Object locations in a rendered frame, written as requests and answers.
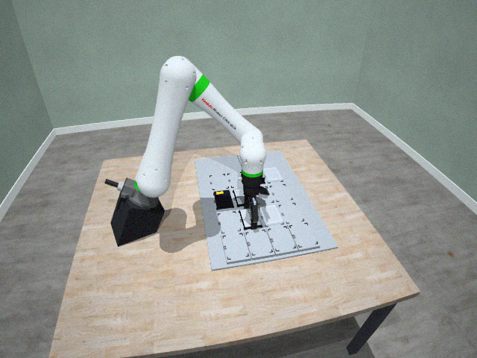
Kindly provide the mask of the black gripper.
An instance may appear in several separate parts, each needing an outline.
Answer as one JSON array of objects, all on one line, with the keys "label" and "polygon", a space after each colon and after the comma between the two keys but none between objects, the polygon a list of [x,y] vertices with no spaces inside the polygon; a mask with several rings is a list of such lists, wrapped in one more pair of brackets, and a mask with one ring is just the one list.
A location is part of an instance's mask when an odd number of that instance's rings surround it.
[{"label": "black gripper", "polygon": [[256,200],[256,195],[259,193],[259,190],[260,190],[260,186],[248,187],[243,184],[244,208],[245,209],[250,208],[250,211],[251,211],[251,217],[252,217],[251,230],[257,229],[257,222],[259,221],[258,201]]}]

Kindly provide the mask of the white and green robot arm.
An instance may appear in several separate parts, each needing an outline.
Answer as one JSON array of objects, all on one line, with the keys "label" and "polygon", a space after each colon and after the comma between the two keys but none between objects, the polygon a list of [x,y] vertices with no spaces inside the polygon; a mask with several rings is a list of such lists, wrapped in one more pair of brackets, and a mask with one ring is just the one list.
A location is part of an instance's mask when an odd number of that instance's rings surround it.
[{"label": "white and green robot arm", "polygon": [[124,183],[105,180],[105,184],[121,192],[121,198],[129,198],[140,207],[154,208],[159,197],[167,192],[174,148],[188,100],[209,114],[240,144],[241,177],[238,180],[248,187],[262,184],[266,150],[261,131],[242,117],[188,59],[174,56],[160,71],[154,120],[135,180],[126,178]]}]

